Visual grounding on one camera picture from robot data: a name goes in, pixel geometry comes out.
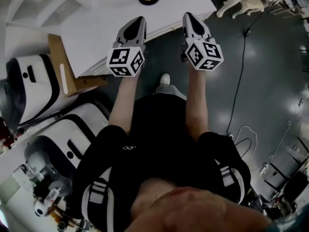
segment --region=floor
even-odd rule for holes
[[[223,1],[212,0],[217,9],[222,6]],[[207,73],[209,127],[219,134],[225,134],[231,116],[242,64],[243,33],[258,16],[258,13],[251,16],[243,14],[232,19],[231,15],[240,6],[238,4],[231,8],[222,18],[213,14],[205,21],[212,36],[220,44],[225,59],[215,71]],[[247,125],[257,133],[258,144],[250,170],[257,169],[263,162],[269,162],[269,156],[274,154],[288,127],[287,123],[296,110],[295,103],[309,84],[309,73],[302,71],[303,62],[299,51],[300,46],[309,48],[308,34],[300,17],[282,17],[281,14],[275,16],[266,11],[246,40],[244,71],[229,132],[235,139],[241,126]],[[163,73],[169,73],[171,83],[186,94],[188,69],[180,58],[180,45],[184,41],[182,30],[179,29],[146,44],[146,51],[149,53],[140,75],[137,99],[154,93]],[[109,76],[108,82],[99,92],[114,101],[120,79]],[[272,163],[287,176],[297,168],[287,150],[296,144],[301,128],[309,120],[309,104],[306,103],[307,101],[297,112],[290,130],[272,159]],[[255,135],[244,128],[239,141],[246,137],[253,142],[251,149],[243,157],[249,165],[256,140]],[[248,141],[237,146],[240,155],[248,146]],[[275,186],[283,181],[279,174],[272,176],[274,172],[271,167],[263,177],[259,175],[259,170],[252,172],[252,186],[266,198],[274,189],[265,184],[264,179],[270,179],[269,182]]]

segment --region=pants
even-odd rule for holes
[[[184,100],[187,100],[187,97],[183,95],[174,85],[161,84],[159,87],[157,87],[155,93],[176,95]]]

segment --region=forearm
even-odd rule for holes
[[[109,119],[109,125],[119,126],[127,134],[131,129],[137,82],[138,76],[123,77]]]
[[[204,71],[189,67],[189,87],[186,103],[186,126],[190,136],[197,141],[208,132],[208,110],[206,104],[206,80]]]

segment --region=white shoe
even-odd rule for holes
[[[162,84],[170,84],[170,76],[169,76],[169,74],[167,74],[167,73],[165,73],[165,74],[163,74],[162,76],[161,76],[161,78],[160,78],[160,85],[162,85]]]

